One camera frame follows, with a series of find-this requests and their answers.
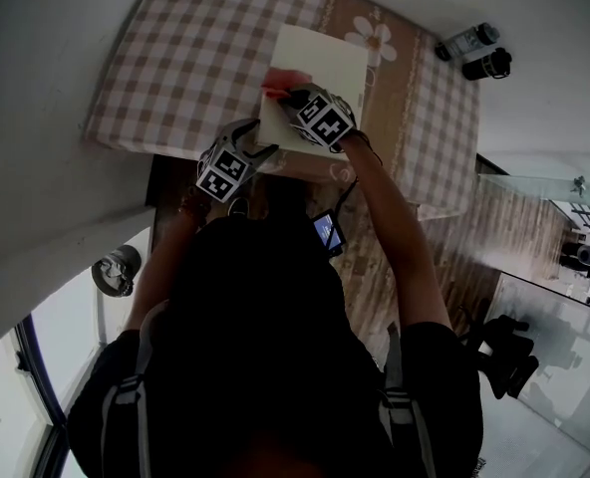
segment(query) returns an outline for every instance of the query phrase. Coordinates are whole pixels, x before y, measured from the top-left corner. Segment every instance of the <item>smartphone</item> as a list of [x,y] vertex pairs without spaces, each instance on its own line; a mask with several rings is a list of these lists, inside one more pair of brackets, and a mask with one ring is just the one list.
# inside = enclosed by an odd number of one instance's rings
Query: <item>smartphone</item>
[[343,252],[342,245],[346,243],[346,239],[333,210],[329,209],[314,217],[313,224],[322,244],[328,250],[329,257],[341,255]]

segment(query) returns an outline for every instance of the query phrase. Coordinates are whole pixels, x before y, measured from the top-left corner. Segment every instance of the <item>bottle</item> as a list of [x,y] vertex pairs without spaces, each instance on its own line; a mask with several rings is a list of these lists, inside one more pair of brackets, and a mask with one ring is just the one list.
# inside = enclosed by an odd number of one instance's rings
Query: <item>bottle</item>
[[489,55],[467,64],[461,70],[468,80],[480,80],[492,76],[496,80],[510,75],[512,56],[503,48],[497,48]]
[[435,53],[440,59],[448,61],[494,44],[498,38],[498,30],[487,23],[481,23],[476,28],[470,27],[460,34],[437,43]]

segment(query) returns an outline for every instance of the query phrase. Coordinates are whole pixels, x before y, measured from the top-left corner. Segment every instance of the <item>cream colored board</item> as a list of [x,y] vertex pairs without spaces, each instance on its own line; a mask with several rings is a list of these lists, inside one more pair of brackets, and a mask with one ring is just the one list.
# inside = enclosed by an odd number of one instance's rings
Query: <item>cream colored board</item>
[[[353,109],[357,126],[362,118],[368,50],[341,39],[302,27],[282,25],[271,66],[296,69],[313,77],[313,83],[340,96]],[[261,124],[256,141],[276,143],[280,148],[347,160],[325,147],[313,145],[290,128],[279,105],[262,97]]]

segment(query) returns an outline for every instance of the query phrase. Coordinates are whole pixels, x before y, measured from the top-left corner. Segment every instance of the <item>sleeve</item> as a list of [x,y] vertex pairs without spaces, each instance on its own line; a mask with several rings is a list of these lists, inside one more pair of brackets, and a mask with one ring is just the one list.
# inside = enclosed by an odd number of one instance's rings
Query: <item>sleeve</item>
[[469,478],[483,441],[478,371],[454,332],[420,323],[401,333],[404,385],[422,410],[438,476]]
[[140,333],[130,330],[123,332],[103,350],[67,418],[69,446],[89,477],[102,476],[100,439],[103,400],[112,385],[133,373],[139,345]]

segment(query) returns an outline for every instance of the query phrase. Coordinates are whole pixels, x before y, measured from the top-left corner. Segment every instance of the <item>white flower print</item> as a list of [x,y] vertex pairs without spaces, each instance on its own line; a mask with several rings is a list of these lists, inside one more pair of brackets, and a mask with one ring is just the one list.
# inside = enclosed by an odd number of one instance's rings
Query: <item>white flower print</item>
[[353,20],[357,32],[349,32],[344,36],[344,40],[368,48],[368,65],[376,68],[385,60],[392,62],[397,59],[397,50],[390,44],[391,30],[388,26],[380,23],[373,30],[370,21],[362,16],[357,16]]

